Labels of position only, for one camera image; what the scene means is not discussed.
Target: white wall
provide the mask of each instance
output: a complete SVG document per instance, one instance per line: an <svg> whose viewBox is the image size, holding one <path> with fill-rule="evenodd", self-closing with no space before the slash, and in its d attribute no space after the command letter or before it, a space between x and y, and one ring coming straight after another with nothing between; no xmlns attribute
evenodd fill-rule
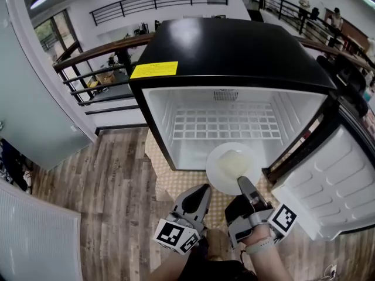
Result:
<svg viewBox="0 0 375 281"><path fill-rule="evenodd" d="M298 4L298 0L287 0ZM320 17L323 19L325 8L334 10L338 7L343 18L355 25L366 35L375 36L375 9L366 4L363 0L309 0L311 9L317 7Z"/></svg>
<svg viewBox="0 0 375 281"><path fill-rule="evenodd" d="M38 15L37 18L33 18L33 24L37 25L37 23L51 17L54 12L56 13L66 8L82 49L86 51L110 42L111 36L107 33L111 32L113 34L113 30L116 29L122 29L119 32L124 32L125 36L124 27L144 22L148 24L149 30L152 32L154 31L155 19L161 22L163 20L183 18L184 16L203 15L203 17L211 17L212 15L226 15L228 18L250 20L242 0L229 0L228 6L198 4L193 6L170 6L157 10L151 9L109 20L106 23L96 26L90 12L117 1L120 0L73 0L63 5L55 6L53 11ZM106 59L106 56L99 57L97 60L91 61L90 64L93 66L93 69L96 69L104 64Z"/></svg>

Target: fridge door seal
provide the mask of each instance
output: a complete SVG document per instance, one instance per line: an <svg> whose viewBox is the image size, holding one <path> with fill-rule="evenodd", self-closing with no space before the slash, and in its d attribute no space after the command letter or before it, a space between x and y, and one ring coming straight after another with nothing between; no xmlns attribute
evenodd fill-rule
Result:
<svg viewBox="0 0 375 281"><path fill-rule="evenodd" d="M173 163L173 160L164 144L164 141L162 139L162 136L160 132L158 131L158 127L156 126L156 123L154 121L154 118L151 114L151 111L148 107L146 98L144 96L144 93L142 91L143 88L152 88L155 87L153 85L154 83L152 80L145 79L145 80L135 80L133 82L130 82L131 91L134 94L135 100L137 101L137 104L139 105L142 114L147 122L147 125L149 129L152 132L152 135L154 136L156 143L158 144L161 152L164 155L165 160L168 162L169 166L173 171L176 170L175 164Z"/></svg>
<svg viewBox="0 0 375 281"><path fill-rule="evenodd" d="M338 104L335 102L332 103L332 99L330 97L327 97L320 110L304 130L304 132L306 132L311 124L317 119L317 117L320 114L323 114L322 122L316 127L316 129L310 134L310 136L274 170L272 170L272 167L278 161L280 161L280 159L285 156L286 153L288 153L288 149L286 149L283 155L279 157L279 159L275 163L273 163L271 167L262 169L265 178L271 184L275 184L279 178L289 173L293 168L295 168L304 159L306 159L306 157L308 157L310 153L317 149L340 125L339 117L337 116L339 111ZM302 137L303 134L304 133L301 133L300 136L297 137L295 143L297 143L297 141Z"/></svg>
<svg viewBox="0 0 375 281"><path fill-rule="evenodd" d="M263 168L262 172L264 176L270 181L271 183L275 182L275 178L272 177L271 172L272 168L279 163L279 161L290 151L291 148L294 147L294 145L303 137L304 134L306 134L311 127L311 125L317 120L317 118L321 114L325 114L329 109L331 109L335 104L335 97L333 95L328 95L326 100L324 100L323 104L319 107L318 111L314 115L314 117L311 119L309 124L306 125L306 127L302 130L302 132L295 138L295 140L284 150L284 152L267 168Z"/></svg>
<svg viewBox="0 0 375 281"><path fill-rule="evenodd" d="M357 143L362 148L366 156L369 158L371 164L375 167L375 143L374 139L366 131L363 124L355 119L347 109L340 106L340 114L343 118L343 125L350 132L350 134L357 140ZM375 224L369 225L363 228L353 229L350 231L344 231L340 234L351 234L355 232L364 231L367 229L372 229L375 227Z"/></svg>

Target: fridge vent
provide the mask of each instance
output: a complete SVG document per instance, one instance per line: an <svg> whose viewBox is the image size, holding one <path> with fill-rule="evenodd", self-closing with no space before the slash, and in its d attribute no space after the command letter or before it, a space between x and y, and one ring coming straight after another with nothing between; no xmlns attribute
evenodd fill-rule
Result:
<svg viewBox="0 0 375 281"><path fill-rule="evenodd" d="M178 105L173 140L281 139L271 104Z"/></svg>
<svg viewBox="0 0 375 281"><path fill-rule="evenodd" d="M213 98L216 101L235 101L238 98L238 91L235 91L235 90L214 91Z"/></svg>

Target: black fridge top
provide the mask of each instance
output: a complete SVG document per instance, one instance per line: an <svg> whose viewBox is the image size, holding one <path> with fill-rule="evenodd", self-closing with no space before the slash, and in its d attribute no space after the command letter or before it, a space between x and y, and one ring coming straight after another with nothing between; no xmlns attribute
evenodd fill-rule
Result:
<svg viewBox="0 0 375 281"><path fill-rule="evenodd" d="M189 85L275 87L321 93L336 89L292 35L268 23L216 18L164 21L138 64L166 61L178 61L176 75L157 77L155 87L185 85L170 77L189 76ZM162 84L160 78L168 79L167 84Z"/></svg>

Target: wooden floor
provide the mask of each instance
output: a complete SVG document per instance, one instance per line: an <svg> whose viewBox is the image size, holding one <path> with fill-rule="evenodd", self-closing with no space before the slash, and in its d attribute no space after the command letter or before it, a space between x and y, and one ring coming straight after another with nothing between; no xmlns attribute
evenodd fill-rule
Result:
<svg viewBox="0 0 375 281"><path fill-rule="evenodd" d="M33 195L81 213L81 264L84 280L146 280L168 254L151 240L172 203L155 200L156 176L144 155L146 128L100 133L95 144L58 167L33 172ZM225 234L209 232L210 254L238 259ZM373 229L313 242L296 225L278 245L296 281L323 276L337 265L336 280L375 280ZM251 268L250 258L244 256Z"/></svg>

